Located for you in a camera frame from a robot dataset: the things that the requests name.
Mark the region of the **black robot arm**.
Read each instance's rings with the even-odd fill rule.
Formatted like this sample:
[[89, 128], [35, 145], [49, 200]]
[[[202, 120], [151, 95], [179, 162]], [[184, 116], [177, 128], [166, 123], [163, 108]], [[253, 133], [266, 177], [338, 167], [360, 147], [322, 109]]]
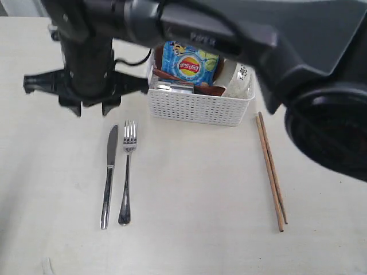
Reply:
[[80, 116], [147, 78], [115, 70], [113, 39], [154, 49], [181, 42], [248, 65], [266, 109], [283, 105], [288, 136], [321, 166], [366, 181], [364, 1], [43, 1], [64, 67], [26, 75], [26, 93], [58, 97]]

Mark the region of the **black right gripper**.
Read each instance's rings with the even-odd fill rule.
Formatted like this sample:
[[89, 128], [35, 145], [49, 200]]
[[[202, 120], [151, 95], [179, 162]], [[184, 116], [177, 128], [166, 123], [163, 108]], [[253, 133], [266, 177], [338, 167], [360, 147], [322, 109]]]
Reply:
[[129, 93], [148, 92], [148, 80], [115, 70], [112, 37], [89, 37], [77, 42], [60, 37], [64, 68], [41, 74], [25, 75], [24, 90], [50, 93], [58, 103], [77, 117], [81, 104], [102, 103], [102, 115], [120, 106], [120, 97]]

